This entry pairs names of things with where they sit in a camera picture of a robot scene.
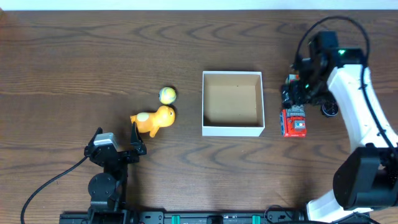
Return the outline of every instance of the table surface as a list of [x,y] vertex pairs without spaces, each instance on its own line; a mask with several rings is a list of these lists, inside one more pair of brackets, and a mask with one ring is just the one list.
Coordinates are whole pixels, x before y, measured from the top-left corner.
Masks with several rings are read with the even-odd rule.
[[[75,11],[6,12],[0,21],[0,223],[18,223],[29,195],[83,157],[101,126],[129,146],[129,116],[154,111],[173,85],[177,119],[129,167],[128,200],[168,211],[302,207],[331,189],[349,155],[341,116],[308,106],[305,139],[280,135],[279,87],[297,44],[318,19],[352,16],[371,39],[372,80],[398,127],[398,15],[395,11]],[[341,45],[361,45],[349,24]],[[261,71],[266,128],[259,138],[203,138],[204,70]],[[87,186],[101,168],[86,161],[39,193],[27,223],[57,223],[63,211],[86,211]],[[398,210],[374,212],[398,223]]]

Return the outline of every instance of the green and white ball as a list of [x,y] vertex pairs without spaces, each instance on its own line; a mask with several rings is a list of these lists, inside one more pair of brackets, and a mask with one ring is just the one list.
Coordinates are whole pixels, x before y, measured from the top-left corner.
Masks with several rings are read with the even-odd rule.
[[159,100],[164,105],[169,105],[174,103],[175,99],[177,98],[177,94],[175,90],[171,87],[164,87],[159,92]]

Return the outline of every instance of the white wall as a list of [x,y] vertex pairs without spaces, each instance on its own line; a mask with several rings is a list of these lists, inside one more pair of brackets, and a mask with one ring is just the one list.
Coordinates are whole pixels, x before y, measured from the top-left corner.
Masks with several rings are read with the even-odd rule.
[[398,9],[398,0],[0,0],[4,10]]

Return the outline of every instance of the yellow ball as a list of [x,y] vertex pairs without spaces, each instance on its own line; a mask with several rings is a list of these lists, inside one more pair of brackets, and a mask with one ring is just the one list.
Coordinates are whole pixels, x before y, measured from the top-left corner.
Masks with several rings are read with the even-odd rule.
[[177,94],[175,90],[171,87],[165,87],[159,92],[159,100],[165,105],[169,105],[174,103],[177,98]]

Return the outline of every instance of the yellow stuffed animal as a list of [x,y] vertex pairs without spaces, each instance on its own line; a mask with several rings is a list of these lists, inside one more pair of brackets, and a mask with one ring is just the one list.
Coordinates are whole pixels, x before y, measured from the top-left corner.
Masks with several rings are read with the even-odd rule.
[[131,123],[136,122],[140,133],[149,132],[150,137],[155,137],[159,128],[169,127],[174,123],[175,112],[173,108],[161,106],[155,113],[139,113],[130,116]]

